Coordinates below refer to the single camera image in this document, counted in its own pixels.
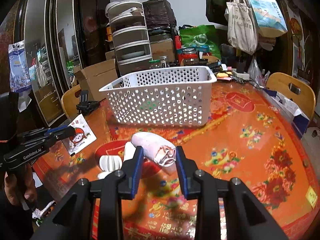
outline jar lid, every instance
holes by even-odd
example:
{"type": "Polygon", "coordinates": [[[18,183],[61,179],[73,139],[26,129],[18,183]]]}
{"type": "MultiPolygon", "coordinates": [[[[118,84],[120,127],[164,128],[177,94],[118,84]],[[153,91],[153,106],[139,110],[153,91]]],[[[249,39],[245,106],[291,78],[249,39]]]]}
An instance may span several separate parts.
{"type": "Polygon", "coordinates": [[[183,54],[196,54],[197,50],[195,48],[185,48],[182,50],[183,54]]]}

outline blue gripper pad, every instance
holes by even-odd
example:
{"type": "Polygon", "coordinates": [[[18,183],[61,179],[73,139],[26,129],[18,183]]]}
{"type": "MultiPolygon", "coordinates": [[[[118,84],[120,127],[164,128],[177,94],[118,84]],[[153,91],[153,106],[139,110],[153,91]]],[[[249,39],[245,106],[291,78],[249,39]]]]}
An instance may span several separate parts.
{"type": "Polygon", "coordinates": [[[125,173],[125,180],[119,183],[118,193],[122,199],[134,199],[139,186],[143,165],[143,148],[137,146],[131,160],[123,162],[121,170],[125,173]]]}
{"type": "Polygon", "coordinates": [[[64,128],[67,128],[67,125],[61,126],[61,127],[57,127],[57,128],[52,128],[46,131],[45,135],[49,134],[49,133],[54,133],[56,131],[62,130],[64,128]]]}
{"type": "Polygon", "coordinates": [[[176,147],[176,167],[182,194],[187,200],[197,199],[200,184],[194,180],[193,174],[198,167],[195,161],[186,158],[181,146],[176,147]]]}

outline human hand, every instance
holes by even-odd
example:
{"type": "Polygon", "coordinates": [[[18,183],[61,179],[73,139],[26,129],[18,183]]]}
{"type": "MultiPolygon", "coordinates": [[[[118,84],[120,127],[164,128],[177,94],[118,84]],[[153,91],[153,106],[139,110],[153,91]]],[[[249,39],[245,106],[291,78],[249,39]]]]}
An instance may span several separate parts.
{"type": "MultiPolygon", "coordinates": [[[[32,174],[32,169],[30,164],[27,164],[27,171],[24,179],[25,179],[25,185],[27,188],[24,193],[24,197],[28,201],[33,202],[37,198],[37,192],[36,192],[35,180],[33,179],[33,174],[32,174]]],[[[16,191],[15,191],[16,186],[17,186],[16,176],[14,174],[8,175],[7,173],[5,173],[4,192],[9,202],[14,206],[18,206],[20,204],[19,198],[17,197],[16,191]]]]}

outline orange tablecloth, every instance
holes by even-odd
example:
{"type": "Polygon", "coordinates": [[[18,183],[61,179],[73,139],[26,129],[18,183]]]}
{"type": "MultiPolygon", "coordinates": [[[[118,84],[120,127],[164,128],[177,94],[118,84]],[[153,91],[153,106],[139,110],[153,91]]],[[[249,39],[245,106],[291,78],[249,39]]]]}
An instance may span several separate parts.
{"type": "MultiPolygon", "coordinates": [[[[63,144],[39,158],[34,169],[52,196],[59,200],[81,177],[96,180],[101,172],[96,150],[122,156],[124,144],[149,127],[114,122],[107,102],[86,117],[97,140],[73,157],[63,144]]],[[[319,210],[306,199],[311,185],[319,185],[311,163],[290,124],[250,85],[214,83],[211,116],[199,129],[157,127],[152,129],[175,145],[186,157],[216,178],[239,177],[273,215],[290,239],[299,239],[319,210]]],[[[127,239],[180,239],[192,237],[196,201],[181,194],[176,173],[169,176],[153,163],[144,163],[138,193],[122,201],[127,239]]]]}

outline perforated basket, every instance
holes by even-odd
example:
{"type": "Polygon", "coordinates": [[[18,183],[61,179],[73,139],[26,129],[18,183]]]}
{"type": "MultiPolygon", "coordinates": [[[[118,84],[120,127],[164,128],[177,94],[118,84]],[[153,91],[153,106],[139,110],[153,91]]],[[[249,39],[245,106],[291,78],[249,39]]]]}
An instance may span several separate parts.
{"type": "Polygon", "coordinates": [[[99,91],[119,123],[203,126],[216,81],[206,66],[172,67],[130,73],[99,91]]]}

